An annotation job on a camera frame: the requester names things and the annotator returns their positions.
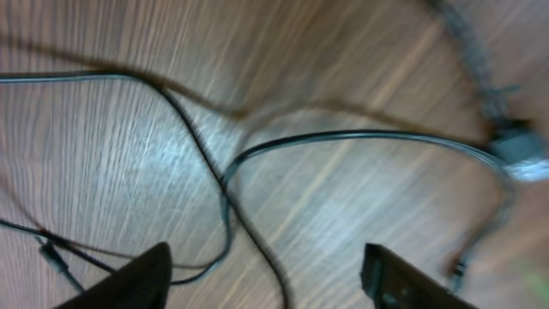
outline power cord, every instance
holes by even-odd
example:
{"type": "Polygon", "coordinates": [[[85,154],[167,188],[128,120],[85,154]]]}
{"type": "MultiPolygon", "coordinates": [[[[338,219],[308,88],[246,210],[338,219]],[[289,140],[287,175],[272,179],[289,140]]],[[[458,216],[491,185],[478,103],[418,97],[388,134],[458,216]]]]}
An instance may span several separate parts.
{"type": "MultiPolygon", "coordinates": [[[[35,83],[35,82],[85,82],[93,80],[124,80],[130,82],[139,82],[150,87],[155,93],[160,95],[163,100],[172,107],[173,111],[179,116],[184,124],[184,127],[189,132],[196,149],[198,150],[203,162],[207,166],[209,173],[213,177],[215,183],[220,190],[220,210],[221,220],[225,227],[226,242],[221,252],[209,262],[204,269],[198,274],[176,280],[172,282],[173,286],[181,286],[196,282],[211,272],[215,267],[226,258],[232,247],[233,230],[229,220],[230,209],[236,215],[244,230],[247,232],[251,241],[256,246],[257,250],[262,254],[265,261],[273,271],[276,280],[281,287],[282,307],[293,307],[293,291],[288,280],[287,273],[281,265],[281,262],[268,246],[265,239],[262,238],[257,228],[248,218],[238,200],[227,189],[227,186],[238,168],[248,159],[265,154],[279,148],[291,147],[295,145],[327,142],[336,140],[348,139],[390,139],[409,142],[423,142],[431,145],[449,148],[467,155],[468,157],[478,161],[485,167],[492,170],[494,176],[499,179],[504,191],[504,197],[499,207],[494,211],[493,215],[488,218],[474,236],[466,243],[460,252],[456,263],[453,267],[452,277],[450,281],[450,289],[454,293],[458,293],[463,277],[466,275],[467,267],[471,258],[480,244],[480,242],[491,232],[501,227],[509,218],[511,207],[516,199],[516,188],[514,186],[514,174],[511,174],[509,165],[517,161],[527,161],[533,157],[538,158],[543,155],[543,147],[539,147],[539,138],[531,130],[525,129],[525,126],[519,126],[514,120],[507,118],[507,101],[504,98],[506,90],[494,89],[491,85],[489,70],[482,66],[486,62],[481,53],[476,52],[473,40],[472,31],[467,27],[467,23],[457,14],[457,12],[446,2],[440,0],[428,0],[428,3],[443,17],[448,31],[452,34],[464,51],[463,60],[465,65],[474,80],[475,87],[479,90],[480,96],[485,99],[485,114],[489,120],[498,128],[499,134],[494,138],[490,146],[491,153],[485,149],[476,148],[466,143],[443,138],[440,136],[426,135],[413,133],[408,131],[397,130],[339,130],[321,133],[306,134],[301,136],[290,136],[270,142],[265,142],[248,150],[232,161],[224,174],[221,174],[220,169],[216,166],[212,155],[205,146],[200,133],[196,129],[193,121],[188,116],[187,112],[168,90],[161,84],[151,81],[143,76],[135,75],[131,72],[122,71],[85,71],[77,73],[56,73],[56,74],[40,74],[40,75],[2,75],[0,76],[0,84],[14,83],[35,83]],[[516,155],[516,145],[534,145],[530,147],[526,153],[516,155]]],[[[40,239],[40,252],[56,270],[61,270],[68,281],[79,292],[84,289],[78,281],[70,274],[68,266],[59,256],[56,248],[69,251],[79,258],[93,264],[94,266],[103,269],[109,273],[116,271],[111,266],[106,265],[87,253],[80,251],[74,247],[70,240],[65,239],[54,233],[46,230],[24,227],[14,224],[13,222],[0,219],[0,227],[5,227],[16,232],[26,233],[40,239]]]]}

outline plug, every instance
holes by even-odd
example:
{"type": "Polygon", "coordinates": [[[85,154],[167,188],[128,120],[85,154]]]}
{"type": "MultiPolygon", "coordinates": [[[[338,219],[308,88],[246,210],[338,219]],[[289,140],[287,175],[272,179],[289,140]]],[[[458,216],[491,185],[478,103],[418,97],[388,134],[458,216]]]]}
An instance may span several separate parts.
{"type": "Polygon", "coordinates": [[[69,270],[69,266],[65,263],[59,252],[55,249],[51,242],[46,242],[40,246],[40,255],[44,260],[58,273],[64,273],[69,270]]]}
{"type": "Polygon", "coordinates": [[[507,164],[516,179],[532,182],[549,178],[545,142],[527,121],[511,120],[497,130],[489,151],[507,164]]]}

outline wooden floor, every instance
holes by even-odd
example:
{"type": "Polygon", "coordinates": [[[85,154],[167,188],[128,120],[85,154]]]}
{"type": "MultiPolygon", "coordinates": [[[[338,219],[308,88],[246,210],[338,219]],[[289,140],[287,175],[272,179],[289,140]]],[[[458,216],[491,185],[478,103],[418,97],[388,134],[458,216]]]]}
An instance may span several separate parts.
{"type": "MultiPolygon", "coordinates": [[[[495,83],[522,85],[513,111],[549,136],[549,4],[455,4],[491,53],[495,83]]],[[[169,79],[223,167],[250,145],[319,130],[487,138],[452,41],[422,1],[0,0],[0,17],[1,72],[123,66],[169,79]]],[[[218,191],[189,137],[135,83],[1,86],[0,185],[3,218],[106,251],[137,255],[168,241],[175,261],[189,265],[223,243],[218,191]]],[[[511,223],[481,247],[464,290],[479,308],[549,306],[548,185],[522,185],[511,223]]],[[[405,142],[266,154],[243,167],[238,189],[287,268],[299,308],[372,308],[359,288],[366,242],[444,282],[452,252],[499,193],[462,155],[405,142]]],[[[86,287],[106,275],[68,262],[86,287]]],[[[1,308],[75,296],[32,238],[4,230],[0,277],[1,308]]],[[[211,276],[169,299],[170,308],[279,304],[271,272],[243,234],[211,276]]]]}

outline cable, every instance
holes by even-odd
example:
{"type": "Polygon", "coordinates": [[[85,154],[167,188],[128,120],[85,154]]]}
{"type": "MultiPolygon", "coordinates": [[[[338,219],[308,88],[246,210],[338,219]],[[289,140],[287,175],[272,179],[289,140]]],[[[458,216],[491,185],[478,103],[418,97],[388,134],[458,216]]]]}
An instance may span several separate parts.
{"type": "MultiPolygon", "coordinates": [[[[503,201],[499,204],[499,207],[497,208],[495,214],[491,216],[484,224],[482,224],[479,231],[466,243],[466,245],[460,252],[459,258],[457,259],[457,262],[455,264],[455,268],[453,269],[451,290],[455,294],[457,294],[462,285],[462,278],[465,276],[465,270],[467,269],[471,261],[471,257],[473,256],[477,246],[489,233],[493,232],[495,229],[503,225],[508,220],[510,216],[511,206],[516,200],[516,189],[514,186],[514,181],[512,176],[505,169],[505,164],[498,158],[492,156],[491,154],[488,154],[481,149],[439,136],[412,133],[407,131],[339,130],[322,133],[311,133],[265,142],[245,150],[231,162],[225,172],[225,175],[223,176],[223,180],[225,181],[225,184],[228,185],[231,179],[236,174],[238,168],[242,166],[242,164],[244,164],[247,160],[276,149],[304,145],[314,142],[340,141],[349,139],[392,139],[423,142],[439,147],[449,148],[462,154],[468,155],[469,157],[482,163],[484,166],[490,168],[493,171],[494,175],[500,180],[501,186],[504,189],[503,201]]],[[[225,198],[222,198],[221,207],[228,208],[228,206],[228,201],[225,198]]],[[[237,214],[239,220],[243,222],[243,225],[247,226],[247,229],[255,230],[253,224],[250,222],[250,219],[244,215],[244,211],[240,208],[238,204],[233,204],[232,208],[237,214]]],[[[281,273],[281,279],[279,279],[279,282],[283,282],[283,279],[285,277],[284,272],[280,271],[280,265],[271,265],[271,267],[273,268],[273,270],[277,270],[275,274],[278,272],[281,273]]]]}
{"type": "MultiPolygon", "coordinates": [[[[231,204],[235,204],[236,200],[232,197],[230,192],[226,189],[223,184],[223,181],[220,178],[220,172],[218,167],[215,165],[214,160],[209,153],[208,149],[204,145],[200,133],[196,130],[196,126],[193,124],[190,117],[187,115],[187,112],[179,105],[177,100],[169,94],[163,86],[146,79],[143,76],[139,76],[130,72],[123,71],[83,71],[77,73],[55,73],[55,74],[31,74],[31,75],[0,75],[0,84],[21,84],[21,83],[45,83],[45,82],[86,82],[86,81],[97,81],[97,80],[125,80],[131,82],[139,82],[149,86],[155,93],[159,94],[169,106],[176,112],[179,118],[182,120],[185,128],[188,130],[193,142],[200,153],[204,163],[206,164],[209,172],[214,178],[215,182],[220,188],[221,194],[223,194],[231,204]]],[[[228,211],[221,211],[221,219],[224,222],[225,234],[226,234],[226,243],[222,252],[214,258],[210,263],[207,264],[205,269],[194,275],[190,278],[183,280],[177,280],[172,282],[172,285],[183,285],[195,282],[202,279],[206,274],[212,271],[219,263],[228,255],[232,246],[232,229],[231,223],[229,221],[228,211]]],[[[6,227],[18,232],[27,233],[35,236],[39,236],[45,239],[50,240],[54,245],[59,246],[60,248],[70,251],[77,255],[78,257],[88,261],[89,263],[106,270],[108,272],[114,272],[115,269],[112,267],[101,263],[97,259],[89,256],[88,254],[76,249],[70,244],[70,242],[61,236],[58,236],[53,233],[48,233],[45,231],[40,231],[38,229],[32,229],[30,227],[23,227],[4,219],[0,219],[0,226],[6,227]]]]}
{"type": "Polygon", "coordinates": [[[35,239],[40,244],[40,255],[44,260],[58,273],[61,274],[67,279],[69,284],[78,292],[79,294],[84,293],[84,287],[76,280],[76,278],[70,273],[69,266],[63,260],[63,257],[57,252],[53,243],[49,240],[44,241],[40,237],[35,237],[35,239]]]}

